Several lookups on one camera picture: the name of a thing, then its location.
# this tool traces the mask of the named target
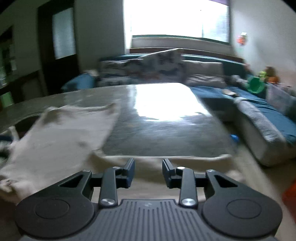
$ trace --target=purple curtain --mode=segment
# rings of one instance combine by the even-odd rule
[[[229,5],[229,0],[210,0],[210,1],[222,3],[224,5]]]

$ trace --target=window sill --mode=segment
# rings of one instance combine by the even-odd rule
[[[131,48],[185,48],[202,50],[224,55],[235,56],[231,45],[210,42],[199,39],[188,39],[179,37],[136,37],[132,38]]]
[[[207,38],[196,38],[196,37],[187,37],[187,36],[177,36],[177,35],[133,35],[132,38],[147,38],[147,37],[154,37],[154,38],[177,38],[177,39],[193,39],[193,40],[203,40],[207,42],[213,42],[218,44],[225,44],[230,45],[228,42],[221,42],[214,39],[207,39]]]

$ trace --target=orange toy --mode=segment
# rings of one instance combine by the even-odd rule
[[[278,84],[279,83],[279,78],[277,76],[269,77],[268,82],[271,83],[271,84]]]
[[[237,38],[237,42],[238,42],[241,46],[246,45],[247,40],[248,40],[248,37],[247,37],[247,33],[245,33],[245,32],[242,32],[241,35]]]
[[[283,193],[282,200],[296,222],[296,180],[292,186]]]

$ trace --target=bright window light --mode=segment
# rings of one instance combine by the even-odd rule
[[[125,0],[135,35],[173,35],[229,42],[229,6],[209,0]]]
[[[179,83],[136,85],[134,108],[139,116],[147,117],[146,121],[180,121],[188,116],[211,115],[190,89]]]

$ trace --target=plush toy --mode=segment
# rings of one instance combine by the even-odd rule
[[[279,83],[279,77],[276,76],[276,70],[274,67],[267,66],[264,71],[259,72],[258,76],[262,82],[272,84]]]
[[[268,82],[271,84],[278,84],[279,83],[279,77],[274,76],[274,77],[269,77]]]
[[[259,74],[258,74],[260,80],[262,82],[266,82],[267,81],[267,73],[266,71],[260,71]]]
[[[247,33],[242,32],[241,35],[238,37],[237,42],[238,42],[241,46],[244,46],[244,45],[246,45],[247,40],[248,40]]]

